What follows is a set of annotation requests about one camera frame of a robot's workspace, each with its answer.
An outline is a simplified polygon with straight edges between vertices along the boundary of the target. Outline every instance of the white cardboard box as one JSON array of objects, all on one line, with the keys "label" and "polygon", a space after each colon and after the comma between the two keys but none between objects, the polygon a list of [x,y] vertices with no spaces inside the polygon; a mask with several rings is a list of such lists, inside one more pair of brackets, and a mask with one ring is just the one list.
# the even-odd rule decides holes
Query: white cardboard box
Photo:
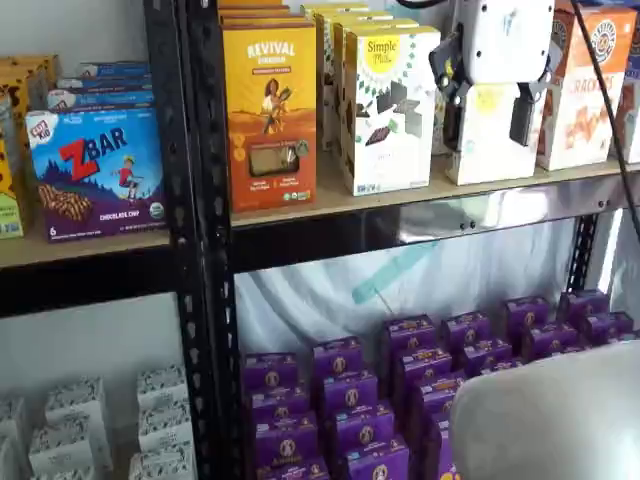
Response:
[{"label": "white cardboard box", "polygon": [[89,416],[79,414],[33,434],[29,460],[34,475],[51,475],[95,466]]},{"label": "white cardboard box", "polygon": [[20,469],[25,475],[29,475],[31,466],[27,451],[31,439],[31,429],[23,398],[0,398],[0,436],[8,437],[11,440]]},{"label": "white cardboard box", "polygon": [[176,443],[193,444],[189,402],[182,400],[140,412],[138,440],[140,451],[167,448]]},{"label": "white cardboard box", "polygon": [[171,365],[161,370],[138,375],[138,405],[140,410],[157,408],[189,399],[184,367]]},{"label": "white cardboard box", "polygon": [[97,449],[96,466],[112,470],[102,379],[86,378],[77,383],[58,386],[49,392],[45,407],[45,417],[49,423],[80,414],[89,417],[89,432]]}]

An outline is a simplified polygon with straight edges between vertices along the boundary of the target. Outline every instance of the blue box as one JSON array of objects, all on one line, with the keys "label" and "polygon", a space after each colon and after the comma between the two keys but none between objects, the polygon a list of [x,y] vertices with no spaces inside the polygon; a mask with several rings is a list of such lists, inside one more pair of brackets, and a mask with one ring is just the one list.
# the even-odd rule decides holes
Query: blue box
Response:
[{"label": "blue box", "polygon": [[26,128],[50,241],[165,225],[151,105],[31,112]]}]

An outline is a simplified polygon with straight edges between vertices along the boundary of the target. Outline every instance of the orange box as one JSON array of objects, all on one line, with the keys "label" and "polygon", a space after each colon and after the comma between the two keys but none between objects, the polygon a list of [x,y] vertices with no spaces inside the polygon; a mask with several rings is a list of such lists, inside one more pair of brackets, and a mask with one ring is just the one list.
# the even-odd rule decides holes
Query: orange box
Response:
[{"label": "orange box", "polygon": [[[618,108],[636,12],[582,7],[614,111]],[[547,90],[538,143],[538,163],[547,170],[604,162],[612,130],[580,26],[569,5],[559,2],[552,47],[562,60]]]},{"label": "orange box", "polygon": [[233,210],[313,201],[314,24],[224,25],[222,38]]}]

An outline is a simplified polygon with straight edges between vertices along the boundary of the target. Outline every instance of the chocolate image on box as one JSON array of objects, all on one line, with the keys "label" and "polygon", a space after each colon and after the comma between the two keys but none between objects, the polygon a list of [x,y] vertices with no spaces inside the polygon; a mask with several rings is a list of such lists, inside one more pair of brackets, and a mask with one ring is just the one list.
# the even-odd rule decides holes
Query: chocolate image on box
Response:
[{"label": "chocolate image on box", "polygon": [[391,133],[391,129],[389,127],[377,128],[373,131],[373,133],[371,134],[371,136],[369,137],[369,140],[367,140],[367,143],[365,145],[368,147],[369,145],[374,145],[376,143],[383,142],[386,140],[386,138],[389,136],[390,133]]}]

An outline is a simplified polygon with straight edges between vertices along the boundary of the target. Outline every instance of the stacked purple box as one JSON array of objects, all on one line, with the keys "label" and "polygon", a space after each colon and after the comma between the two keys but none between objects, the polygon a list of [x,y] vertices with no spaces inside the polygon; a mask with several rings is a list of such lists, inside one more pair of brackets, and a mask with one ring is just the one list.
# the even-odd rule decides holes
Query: stacked purple box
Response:
[{"label": "stacked purple box", "polygon": [[600,290],[564,292],[558,304],[557,321],[568,323],[579,331],[586,316],[608,311],[609,295]]}]

